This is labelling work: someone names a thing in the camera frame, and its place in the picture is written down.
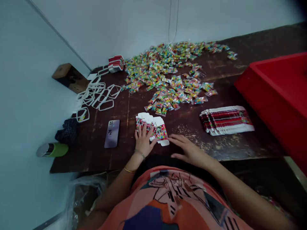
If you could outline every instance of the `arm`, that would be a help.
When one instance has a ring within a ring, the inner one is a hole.
[[[149,138],[153,129],[154,127],[152,126],[147,135],[146,128],[141,131],[141,127],[139,126],[138,132],[135,131],[135,149],[137,151],[132,155],[132,157],[126,164],[125,168],[127,170],[135,172],[144,159],[142,154],[147,157],[148,154],[151,152],[152,148],[157,142],[157,140],[155,139],[151,144],[149,144]],[[134,173],[130,173],[125,169],[123,169],[119,173],[111,186],[106,190],[106,192],[101,196],[101,198],[97,200],[95,208],[88,216],[88,218],[84,221],[81,226],[81,229],[96,230],[105,222],[112,209],[118,203],[128,197],[133,176]]]
[[[168,140],[181,147],[185,153],[175,153],[172,157],[211,173],[223,188],[234,209],[250,226],[255,229],[296,229],[282,213],[187,138],[172,134]]]

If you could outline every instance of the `smartphone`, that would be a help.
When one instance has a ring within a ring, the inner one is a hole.
[[[108,129],[106,130],[106,140],[105,140],[105,148],[115,148],[117,146],[118,141],[118,133],[119,133],[119,120],[111,120],[108,124]]]

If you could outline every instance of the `red plastic crate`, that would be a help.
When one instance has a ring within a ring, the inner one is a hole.
[[[234,85],[307,175],[307,52],[254,62]]]

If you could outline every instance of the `green thermos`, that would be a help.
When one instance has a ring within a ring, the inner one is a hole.
[[[68,151],[68,145],[61,143],[43,144],[38,148],[36,155],[38,157],[62,157]]]

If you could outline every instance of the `woman's left hand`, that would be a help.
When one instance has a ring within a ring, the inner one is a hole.
[[[148,134],[146,135],[146,123],[144,124],[143,130],[141,130],[141,126],[138,125],[138,132],[135,131],[135,149],[144,154],[145,157],[149,155],[154,145],[157,143],[157,139],[154,139],[151,144],[149,144],[149,138],[152,135],[154,127],[151,126]]]

